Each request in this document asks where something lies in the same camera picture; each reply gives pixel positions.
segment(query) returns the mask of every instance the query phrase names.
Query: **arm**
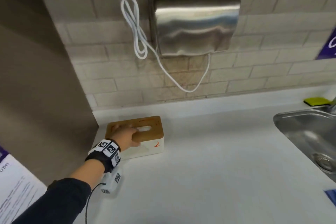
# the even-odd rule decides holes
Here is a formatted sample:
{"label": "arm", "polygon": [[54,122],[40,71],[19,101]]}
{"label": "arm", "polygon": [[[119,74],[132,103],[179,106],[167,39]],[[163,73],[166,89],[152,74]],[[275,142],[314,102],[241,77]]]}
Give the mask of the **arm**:
{"label": "arm", "polygon": [[[135,132],[137,130],[131,127],[116,126],[110,138],[117,142],[120,151],[124,151],[131,146],[140,145],[132,141]],[[98,184],[105,171],[105,163],[96,159],[87,160],[68,178],[49,185],[46,193],[15,219],[13,224],[73,223],[85,207],[92,188]]]}

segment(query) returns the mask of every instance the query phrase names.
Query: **metal cover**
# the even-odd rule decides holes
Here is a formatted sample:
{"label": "metal cover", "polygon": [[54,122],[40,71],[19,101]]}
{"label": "metal cover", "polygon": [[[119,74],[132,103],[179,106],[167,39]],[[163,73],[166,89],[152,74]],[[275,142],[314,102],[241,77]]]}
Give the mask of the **metal cover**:
{"label": "metal cover", "polygon": [[196,56],[229,48],[240,0],[149,0],[154,46],[163,56]]}

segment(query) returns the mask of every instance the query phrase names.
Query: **stainless steel sink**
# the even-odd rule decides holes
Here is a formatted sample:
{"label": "stainless steel sink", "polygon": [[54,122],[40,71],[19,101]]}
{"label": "stainless steel sink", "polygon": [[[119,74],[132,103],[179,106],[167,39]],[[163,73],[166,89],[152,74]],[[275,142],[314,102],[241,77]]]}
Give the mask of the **stainless steel sink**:
{"label": "stainless steel sink", "polygon": [[280,113],[276,127],[336,182],[336,115],[327,107]]}

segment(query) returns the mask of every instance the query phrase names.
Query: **brick wall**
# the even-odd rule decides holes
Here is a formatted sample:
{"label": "brick wall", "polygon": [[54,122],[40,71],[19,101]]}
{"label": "brick wall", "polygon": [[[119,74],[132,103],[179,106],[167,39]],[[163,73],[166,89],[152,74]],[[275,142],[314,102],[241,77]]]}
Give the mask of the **brick wall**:
{"label": "brick wall", "polygon": [[[211,57],[184,93],[153,54],[135,58],[118,0],[44,0],[93,110],[334,83],[336,59],[314,60],[336,22],[336,0],[241,0],[227,52]],[[148,34],[147,0],[138,0]],[[163,59],[188,89],[206,57]]]}

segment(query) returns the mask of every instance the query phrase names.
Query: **black cable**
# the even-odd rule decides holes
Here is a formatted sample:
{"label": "black cable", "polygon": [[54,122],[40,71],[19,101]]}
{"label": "black cable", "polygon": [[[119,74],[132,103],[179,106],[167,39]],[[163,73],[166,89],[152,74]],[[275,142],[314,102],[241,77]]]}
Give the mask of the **black cable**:
{"label": "black cable", "polygon": [[100,184],[97,184],[97,185],[93,188],[93,190],[91,191],[90,196],[89,196],[89,198],[87,199],[87,202],[86,202],[86,209],[85,209],[85,224],[87,224],[87,207],[89,206],[89,200],[90,200],[90,197],[91,197],[93,191],[94,191],[99,185],[106,185],[106,183],[101,182]]}

